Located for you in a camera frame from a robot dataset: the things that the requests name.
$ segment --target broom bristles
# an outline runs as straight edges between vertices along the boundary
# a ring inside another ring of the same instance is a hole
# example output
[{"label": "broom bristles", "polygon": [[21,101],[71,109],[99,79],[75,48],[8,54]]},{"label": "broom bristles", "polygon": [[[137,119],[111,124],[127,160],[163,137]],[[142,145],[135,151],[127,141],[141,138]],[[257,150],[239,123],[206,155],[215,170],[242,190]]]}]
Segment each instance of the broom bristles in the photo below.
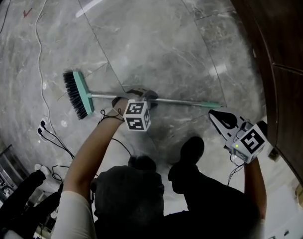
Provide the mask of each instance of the broom bristles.
[{"label": "broom bristles", "polygon": [[81,95],[78,91],[73,71],[67,71],[63,73],[63,78],[68,97],[77,113],[78,119],[82,120],[87,116],[87,112],[81,99]]}]

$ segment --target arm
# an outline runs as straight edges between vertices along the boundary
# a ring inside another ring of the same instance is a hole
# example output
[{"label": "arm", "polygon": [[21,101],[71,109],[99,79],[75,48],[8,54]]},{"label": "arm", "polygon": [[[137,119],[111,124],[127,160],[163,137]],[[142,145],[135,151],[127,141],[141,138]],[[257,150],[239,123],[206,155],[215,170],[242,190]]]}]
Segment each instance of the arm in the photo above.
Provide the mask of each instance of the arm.
[{"label": "arm", "polygon": [[[121,99],[115,105],[115,109],[124,112],[128,100]],[[117,113],[111,111],[108,116]],[[108,145],[123,121],[114,118],[105,118],[90,134],[80,150],[77,152],[70,168],[68,169],[63,191],[76,192],[86,199],[90,197],[90,184],[97,173]]]},{"label": "arm", "polygon": [[245,188],[244,194],[247,195],[258,206],[261,219],[266,216],[266,189],[257,158],[251,163],[244,165]]}]

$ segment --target metal pole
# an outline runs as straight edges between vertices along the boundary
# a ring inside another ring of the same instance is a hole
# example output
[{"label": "metal pole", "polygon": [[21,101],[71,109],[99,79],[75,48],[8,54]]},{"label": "metal pole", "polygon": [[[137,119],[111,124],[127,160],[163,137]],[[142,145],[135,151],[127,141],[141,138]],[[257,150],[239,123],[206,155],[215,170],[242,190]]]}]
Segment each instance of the metal pole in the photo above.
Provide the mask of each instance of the metal pole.
[{"label": "metal pole", "polygon": [[[90,97],[114,99],[117,97],[117,95],[108,95],[108,94],[103,94],[103,93],[91,93]],[[167,104],[172,104],[172,105],[199,106],[199,107],[208,107],[208,108],[219,108],[222,106],[220,104],[211,103],[211,102],[194,102],[194,101],[167,99],[167,98],[148,99],[148,101],[155,102],[155,103],[167,103]]]}]

